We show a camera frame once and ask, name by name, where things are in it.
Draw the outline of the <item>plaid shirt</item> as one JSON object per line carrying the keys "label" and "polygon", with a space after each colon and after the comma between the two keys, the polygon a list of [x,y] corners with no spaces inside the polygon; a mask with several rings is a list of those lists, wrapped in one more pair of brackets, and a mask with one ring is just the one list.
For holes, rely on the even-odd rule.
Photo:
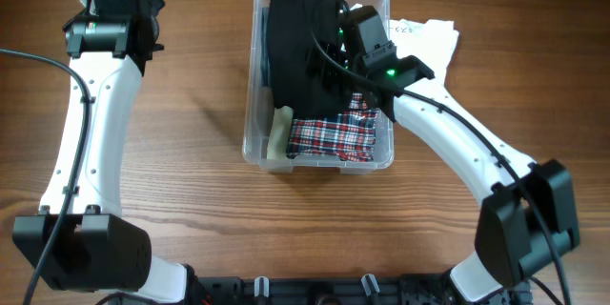
{"label": "plaid shirt", "polygon": [[370,109],[361,93],[355,93],[348,110],[330,117],[295,116],[286,155],[331,156],[340,161],[372,162],[379,110]]}

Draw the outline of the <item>white t-shirt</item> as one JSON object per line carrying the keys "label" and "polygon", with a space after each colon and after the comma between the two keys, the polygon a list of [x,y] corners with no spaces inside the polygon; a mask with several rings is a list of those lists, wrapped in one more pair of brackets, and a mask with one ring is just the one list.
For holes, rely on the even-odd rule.
{"label": "white t-shirt", "polygon": [[433,70],[442,85],[445,84],[459,39],[453,21],[429,19],[418,23],[406,19],[391,20],[390,39],[396,44],[399,58],[417,57]]}

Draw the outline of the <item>black garment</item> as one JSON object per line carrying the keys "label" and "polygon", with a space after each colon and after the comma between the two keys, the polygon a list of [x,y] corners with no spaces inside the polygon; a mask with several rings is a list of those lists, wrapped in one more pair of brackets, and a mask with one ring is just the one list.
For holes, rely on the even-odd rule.
{"label": "black garment", "polygon": [[271,0],[266,28],[274,106],[296,116],[334,116],[348,109],[352,91],[321,50],[337,58],[342,0]]}

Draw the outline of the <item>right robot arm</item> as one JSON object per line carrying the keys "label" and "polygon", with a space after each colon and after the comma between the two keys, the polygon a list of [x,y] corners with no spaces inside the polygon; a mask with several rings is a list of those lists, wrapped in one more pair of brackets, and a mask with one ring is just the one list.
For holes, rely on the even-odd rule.
{"label": "right robot arm", "polygon": [[348,45],[337,61],[317,36],[318,11],[309,15],[309,40],[333,69],[342,89],[422,139],[457,174],[480,206],[474,252],[449,272],[461,300],[474,303],[556,268],[563,303],[571,301],[561,257],[580,244],[569,172],[556,160],[538,164],[513,150],[464,110],[414,56],[397,58],[390,41],[358,48],[353,20],[376,20],[368,7],[335,3],[333,37]]}

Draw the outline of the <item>blue denim jeans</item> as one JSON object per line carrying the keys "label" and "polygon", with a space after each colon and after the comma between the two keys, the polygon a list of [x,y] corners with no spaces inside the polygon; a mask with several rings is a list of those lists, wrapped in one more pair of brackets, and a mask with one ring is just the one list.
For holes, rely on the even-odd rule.
{"label": "blue denim jeans", "polygon": [[270,62],[267,48],[267,28],[268,28],[269,8],[264,7],[261,9],[260,16],[260,43],[261,43],[261,57],[260,57],[260,72],[261,72],[261,86],[264,88],[270,87]]}

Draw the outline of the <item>cream cloth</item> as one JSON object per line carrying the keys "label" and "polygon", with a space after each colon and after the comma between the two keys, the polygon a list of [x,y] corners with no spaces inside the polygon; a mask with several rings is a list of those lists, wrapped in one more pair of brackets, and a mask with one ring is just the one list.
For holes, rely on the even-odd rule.
{"label": "cream cloth", "polygon": [[267,158],[286,160],[294,111],[288,106],[274,110],[273,123],[267,145]]}

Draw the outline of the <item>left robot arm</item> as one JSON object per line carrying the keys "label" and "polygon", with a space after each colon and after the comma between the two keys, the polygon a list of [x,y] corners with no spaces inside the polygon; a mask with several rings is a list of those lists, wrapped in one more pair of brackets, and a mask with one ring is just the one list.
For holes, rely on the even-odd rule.
{"label": "left robot arm", "polygon": [[24,299],[45,282],[106,301],[184,304],[189,270],[152,252],[126,221],[120,170],[132,105],[156,51],[163,0],[80,0],[65,26],[69,107],[50,183],[33,215],[15,219],[14,245],[33,267]]}

